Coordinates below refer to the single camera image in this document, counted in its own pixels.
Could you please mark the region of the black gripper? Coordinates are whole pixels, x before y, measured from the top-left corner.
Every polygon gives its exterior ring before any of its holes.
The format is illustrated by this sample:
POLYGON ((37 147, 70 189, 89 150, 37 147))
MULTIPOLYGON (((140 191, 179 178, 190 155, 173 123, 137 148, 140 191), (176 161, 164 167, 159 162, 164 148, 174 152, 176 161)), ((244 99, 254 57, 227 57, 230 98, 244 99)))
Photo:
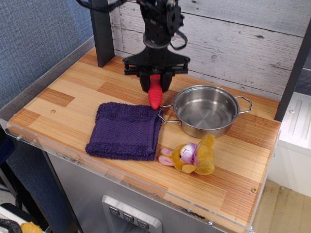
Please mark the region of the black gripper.
POLYGON ((162 92, 169 90, 172 76, 187 74, 190 58, 173 53, 167 47, 154 49, 148 46, 138 54, 123 59, 124 73, 137 75, 141 88, 148 93, 150 89, 151 74, 160 74, 162 92))

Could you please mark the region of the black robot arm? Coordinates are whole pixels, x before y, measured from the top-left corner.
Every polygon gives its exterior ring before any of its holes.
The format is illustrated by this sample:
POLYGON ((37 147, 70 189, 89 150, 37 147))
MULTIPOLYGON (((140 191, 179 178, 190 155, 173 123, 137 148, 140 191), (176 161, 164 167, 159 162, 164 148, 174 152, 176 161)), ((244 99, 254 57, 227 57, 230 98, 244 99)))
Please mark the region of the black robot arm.
MULTIPOLYGON (((115 55, 109 13, 124 3, 123 0, 113 3, 105 0, 78 1, 78 4, 90 10, 99 67, 103 67, 115 55)), ((124 58, 124 73, 137 75, 144 92, 148 92, 153 86, 151 76, 158 74, 160 89, 166 92, 175 74, 188 72, 190 58, 168 50, 172 37, 176 34, 187 42, 187 37, 179 31, 184 25, 184 16, 176 0, 138 0, 137 4, 145 25, 145 49, 124 58)))

